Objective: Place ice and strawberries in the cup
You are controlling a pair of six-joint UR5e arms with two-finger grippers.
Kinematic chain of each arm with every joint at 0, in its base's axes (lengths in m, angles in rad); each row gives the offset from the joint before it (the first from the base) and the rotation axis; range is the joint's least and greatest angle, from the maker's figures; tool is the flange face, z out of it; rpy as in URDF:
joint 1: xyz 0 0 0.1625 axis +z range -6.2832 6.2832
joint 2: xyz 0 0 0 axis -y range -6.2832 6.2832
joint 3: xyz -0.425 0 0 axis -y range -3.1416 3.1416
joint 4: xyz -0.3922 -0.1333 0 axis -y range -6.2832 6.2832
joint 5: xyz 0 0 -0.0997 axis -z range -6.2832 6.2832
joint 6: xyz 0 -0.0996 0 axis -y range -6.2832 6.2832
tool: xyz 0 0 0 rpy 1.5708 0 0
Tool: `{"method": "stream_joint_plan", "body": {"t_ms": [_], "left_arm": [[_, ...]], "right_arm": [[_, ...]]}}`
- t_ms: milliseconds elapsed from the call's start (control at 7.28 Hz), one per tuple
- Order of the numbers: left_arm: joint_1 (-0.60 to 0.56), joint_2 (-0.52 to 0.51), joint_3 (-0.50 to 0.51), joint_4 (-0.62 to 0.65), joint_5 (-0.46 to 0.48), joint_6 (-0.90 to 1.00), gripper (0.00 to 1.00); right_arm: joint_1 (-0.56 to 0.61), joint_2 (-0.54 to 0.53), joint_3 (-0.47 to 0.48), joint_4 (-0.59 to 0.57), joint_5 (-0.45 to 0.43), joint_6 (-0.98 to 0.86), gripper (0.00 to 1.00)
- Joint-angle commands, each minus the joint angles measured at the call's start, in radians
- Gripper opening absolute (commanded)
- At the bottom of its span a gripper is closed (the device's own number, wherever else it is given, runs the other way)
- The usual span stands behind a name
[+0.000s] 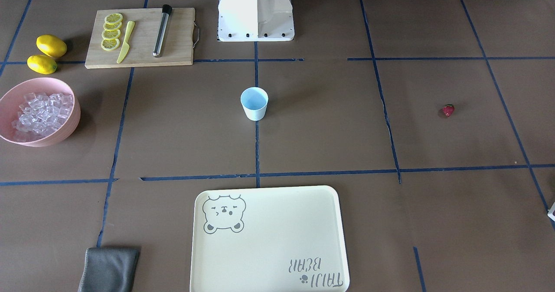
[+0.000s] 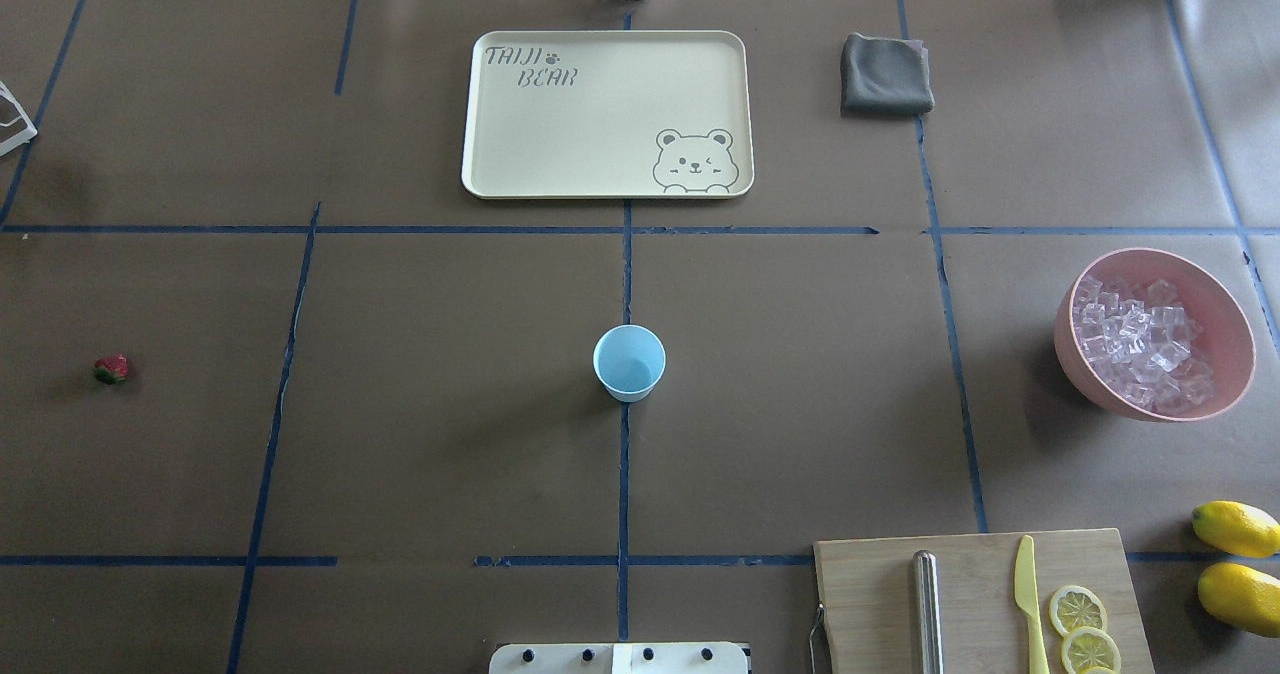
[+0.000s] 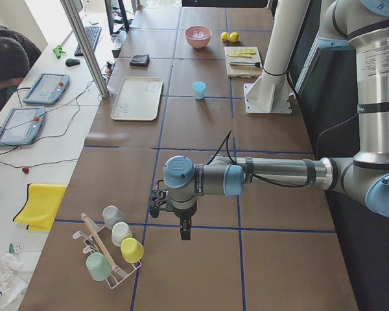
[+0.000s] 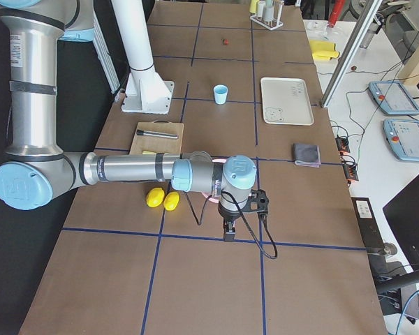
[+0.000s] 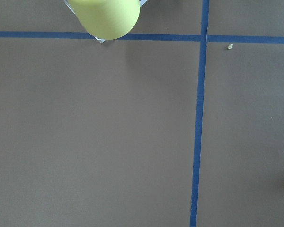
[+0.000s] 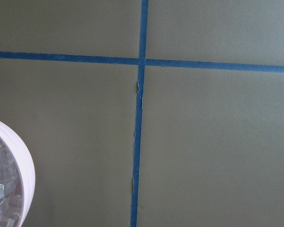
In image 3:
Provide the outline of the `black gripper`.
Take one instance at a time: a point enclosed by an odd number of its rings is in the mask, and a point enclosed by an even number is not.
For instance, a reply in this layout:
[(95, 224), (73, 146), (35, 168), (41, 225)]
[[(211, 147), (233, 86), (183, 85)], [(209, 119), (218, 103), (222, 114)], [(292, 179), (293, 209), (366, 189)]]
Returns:
[(191, 239), (191, 218), (197, 210), (194, 194), (187, 194), (180, 189), (168, 190), (163, 179), (157, 180), (150, 193), (149, 214), (157, 218), (161, 211), (173, 212), (180, 219), (180, 236), (182, 240)]

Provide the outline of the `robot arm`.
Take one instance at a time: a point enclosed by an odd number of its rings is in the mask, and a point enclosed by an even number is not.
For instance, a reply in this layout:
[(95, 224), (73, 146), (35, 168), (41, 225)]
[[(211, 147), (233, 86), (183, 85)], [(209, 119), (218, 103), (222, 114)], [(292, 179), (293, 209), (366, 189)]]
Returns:
[(245, 184), (265, 181), (340, 192), (389, 218), (389, 1), (323, 1), (318, 46), (356, 50), (359, 151), (318, 161), (216, 154), (204, 164), (177, 155), (164, 164), (165, 188), (150, 195), (152, 217), (174, 213), (189, 240), (197, 197), (239, 195)]

